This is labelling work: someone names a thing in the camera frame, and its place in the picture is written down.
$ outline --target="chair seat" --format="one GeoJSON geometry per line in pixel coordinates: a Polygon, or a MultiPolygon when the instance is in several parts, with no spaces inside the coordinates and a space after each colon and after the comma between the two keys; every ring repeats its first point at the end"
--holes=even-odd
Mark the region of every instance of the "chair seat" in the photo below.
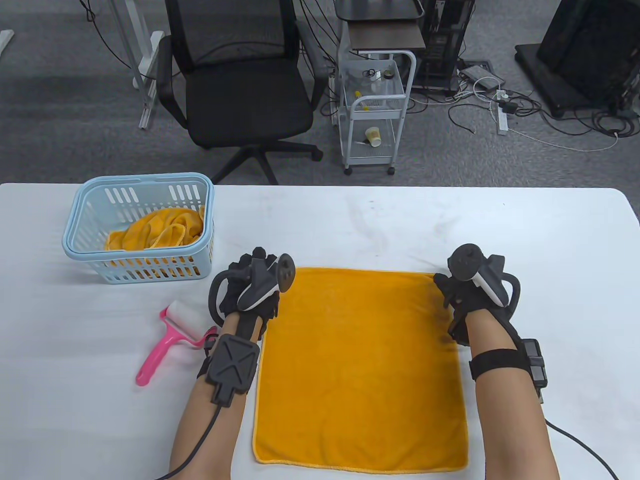
{"type": "Polygon", "coordinates": [[[200,67],[186,76],[189,135],[202,147],[268,143],[306,132],[313,111],[291,60],[200,67]]]}

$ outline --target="human hand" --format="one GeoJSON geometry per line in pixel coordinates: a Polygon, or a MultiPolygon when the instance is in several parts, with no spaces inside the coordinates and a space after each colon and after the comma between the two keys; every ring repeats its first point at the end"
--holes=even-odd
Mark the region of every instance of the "human hand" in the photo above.
{"type": "MultiPolygon", "coordinates": [[[[238,262],[229,264],[229,270],[244,270],[249,267],[253,259],[264,260],[267,269],[277,260],[275,255],[268,255],[262,247],[256,247],[253,249],[253,253],[250,255],[246,253],[240,257],[238,262]]],[[[220,311],[225,315],[230,315],[234,312],[238,312],[238,298],[249,286],[250,281],[245,278],[229,278],[227,293],[220,303],[220,311]]],[[[260,329],[259,338],[262,338],[262,334],[265,332],[267,322],[277,316],[278,314],[278,302],[280,301],[280,293],[275,292],[262,300],[256,307],[249,310],[257,314],[262,319],[262,328],[260,329]]],[[[209,299],[210,308],[213,305],[215,308],[216,299],[209,299]]]]}
{"type": "Polygon", "coordinates": [[[513,315],[513,308],[510,305],[498,307],[489,295],[482,288],[476,287],[471,280],[462,281],[436,273],[433,275],[433,281],[444,295],[444,306],[450,305],[453,308],[453,321],[449,325],[448,332],[456,343],[469,345],[467,315],[478,310],[488,310],[514,341],[519,339],[518,333],[510,323],[513,315]]]}

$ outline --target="forearm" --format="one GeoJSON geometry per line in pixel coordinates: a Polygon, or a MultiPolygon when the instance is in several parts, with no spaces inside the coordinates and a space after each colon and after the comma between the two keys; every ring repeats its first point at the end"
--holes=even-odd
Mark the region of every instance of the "forearm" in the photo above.
{"type": "MultiPolygon", "coordinates": [[[[235,333],[238,320],[238,314],[229,315],[220,335],[235,333]]],[[[252,342],[257,341],[261,326],[262,320],[258,318],[252,342]]],[[[175,434],[169,464],[170,471],[179,467],[186,460],[209,425],[218,408],[211,403],[213,392],[213,385],[205,382],[204,375],[197,379],[175,434]]],[[[231,462],[240,432],[245,402],[246,394],[237,394],[229,408],[222,408],[200,450],[191,463],[174,477],[176,480],[226,480],[230,478],[231,462]]]]}
{"type": "MultiPolygon", "coordinates": [[[[487,310],[467,315],[471,354],[515,349],[511,337],[487,310]]],[[[487,480],[559,479],[545,418],[527,372],[490,370],[476,381],[487,480]]]]}

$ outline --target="chair armrest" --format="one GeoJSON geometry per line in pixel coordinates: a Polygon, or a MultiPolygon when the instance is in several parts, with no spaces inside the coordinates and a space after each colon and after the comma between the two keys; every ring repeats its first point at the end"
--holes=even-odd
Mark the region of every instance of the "chair armrest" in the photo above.
{"type": "Polygon", "coordinates": [[[166,35],[158,45],[157,92],[164,108],[173,115],[182,128],[187,128],[187,119],[173,96],[171,35],[166,35]]]}
{"type": "Polygon", "coordinates": [[[311,107],[315,110],[322,99],[327,85],[329,85],[329,69],[324,63],[322,52],[316,44],[309,25],[296,21],[296,27],[298,28],[300,40],[307,52],[307,57],[309,58],[309,62],[311,62],[311,69],[313,70],[314,91],[311,94],[311,107]]]}

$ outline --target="light blue plastic basket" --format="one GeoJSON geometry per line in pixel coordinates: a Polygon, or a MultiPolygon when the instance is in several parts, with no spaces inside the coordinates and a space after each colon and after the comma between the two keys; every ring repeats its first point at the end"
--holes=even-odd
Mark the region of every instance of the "light blue plastic basket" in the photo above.
{"type": "Polygon", "coordinates": [[[69,258],[90,265],[110,284],[195,280],[211,272],[213,183],[200,173],[97,177],[76,193],[62,239],[69,258]],[[197,211],[205,206],[204,231],[195,243],[140,252],[106,252],[109,233],[125,230],[155,210],[197,211]]]}

